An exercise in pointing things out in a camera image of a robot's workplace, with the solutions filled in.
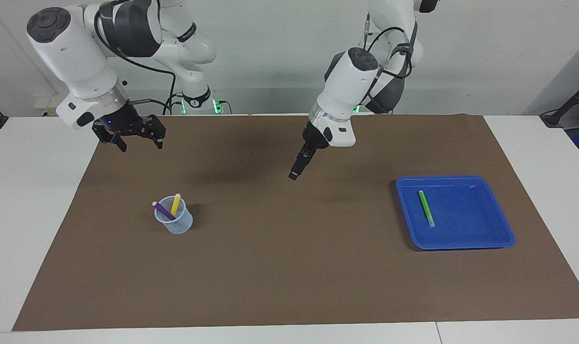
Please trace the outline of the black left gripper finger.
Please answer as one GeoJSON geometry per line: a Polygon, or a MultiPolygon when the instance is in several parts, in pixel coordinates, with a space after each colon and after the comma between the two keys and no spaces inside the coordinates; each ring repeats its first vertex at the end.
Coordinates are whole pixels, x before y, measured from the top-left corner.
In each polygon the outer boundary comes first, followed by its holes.
{"type": "Polygon", "coordinates": [[[296,181],[303,173],[304,169],[309,165],[315,153],[316,150],[300,150],[296,156],[296,161],[289,172],[289,178],[296,181]]]}

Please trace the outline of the purple pen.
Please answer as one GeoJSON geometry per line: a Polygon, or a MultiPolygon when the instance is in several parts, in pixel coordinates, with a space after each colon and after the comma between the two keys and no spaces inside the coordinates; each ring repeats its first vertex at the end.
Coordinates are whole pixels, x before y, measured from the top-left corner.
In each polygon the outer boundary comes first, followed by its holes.
{"type": "Polygon", "coordinates": [[[165,209],[160,203],[158,203],[157,201],[154,201],[152,203],[153,208],[160,214],[164,215],[165,218],[167,218],[167,220],[169,221],[174,221],[176,220],[176,217],[170,213],[167,209],[165,209]]]}

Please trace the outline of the green pen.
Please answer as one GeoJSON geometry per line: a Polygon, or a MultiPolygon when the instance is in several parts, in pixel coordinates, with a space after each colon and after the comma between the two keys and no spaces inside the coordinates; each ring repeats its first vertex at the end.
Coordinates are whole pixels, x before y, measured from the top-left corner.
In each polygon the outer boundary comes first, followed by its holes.
{"type": "Polygon", "coordinates": [[[423,190],[418,190],[418,196],[419,196],[423,211],[425,213],[425,216],[426,216],[426,219],[428,222],[428,226],[430,228],[434,228],[436,225],[435,225],[433,213],[431,213],[431,209],[429,207],[425,192],[423,190]]]}

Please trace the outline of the blue plastic tray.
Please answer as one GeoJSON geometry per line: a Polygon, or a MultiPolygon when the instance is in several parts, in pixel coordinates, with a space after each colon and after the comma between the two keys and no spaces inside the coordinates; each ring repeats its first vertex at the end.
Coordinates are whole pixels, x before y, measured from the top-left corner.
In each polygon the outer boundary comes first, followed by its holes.
{"type": "Polygon", "coordinates": [[[490,185],[476,175],[406,176],[396,190],[413,244],[423,250],[506,248],[515,235],[490,185]],[[425,192],[430,228],[418,190],[425,192]]]}

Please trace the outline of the brown table mat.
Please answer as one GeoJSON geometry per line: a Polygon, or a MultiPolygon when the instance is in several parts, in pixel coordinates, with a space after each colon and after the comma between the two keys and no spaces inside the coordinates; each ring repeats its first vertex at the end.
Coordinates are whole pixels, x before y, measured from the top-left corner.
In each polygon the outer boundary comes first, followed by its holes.
{"type": "Polygon", "coordinates": [[[302,116],[175,117],[164,148],[99,144],[13,329],[579,318],[579,282],[481,116],[355,116],[352,148],[288,174],[302,116]],[[510,248],[427,252],[395,191],[477,175],[510,248]],[[191,228],[152,203],[180,193],[191,228]]]}

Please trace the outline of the clear plastic cup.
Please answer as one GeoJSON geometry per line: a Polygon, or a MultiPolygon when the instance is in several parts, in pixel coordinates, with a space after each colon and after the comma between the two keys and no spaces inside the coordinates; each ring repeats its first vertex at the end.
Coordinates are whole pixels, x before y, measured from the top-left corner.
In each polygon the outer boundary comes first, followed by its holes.
{"type": "MultiPolygon", "coordinates": [[[[157,202],[160,203],[168,211],[171,211],[173,197],[174,195],[167,196],[157,202]]],[[[193,224],[193,216],[187,209],[186,203],[182,197],[178,213],[176,214],[176,220],[174,221],[167,220],[167,218],[165,218],[164,215],[158,213],[155,209],[153,209],[153,214],[155,219],[160,224],[162,224],[167,229],[167,231],[169,231],[169,233],[173,233],[175,235],[180,235],[182,233],[187,232],[193,224]]]]}

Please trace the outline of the black stand pole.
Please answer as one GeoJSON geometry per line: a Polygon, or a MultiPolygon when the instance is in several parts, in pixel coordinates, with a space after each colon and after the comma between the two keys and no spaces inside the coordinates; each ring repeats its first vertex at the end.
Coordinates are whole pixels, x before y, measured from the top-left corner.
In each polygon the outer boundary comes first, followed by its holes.
{"type": "Polygon", "coordinates": [[[545,126],[550,128],[559,128],[563,116],[571,109],[579,105],[579,90],[569,98],[563,105],[556,109],[545,111],[538,115],[545,126]]]}

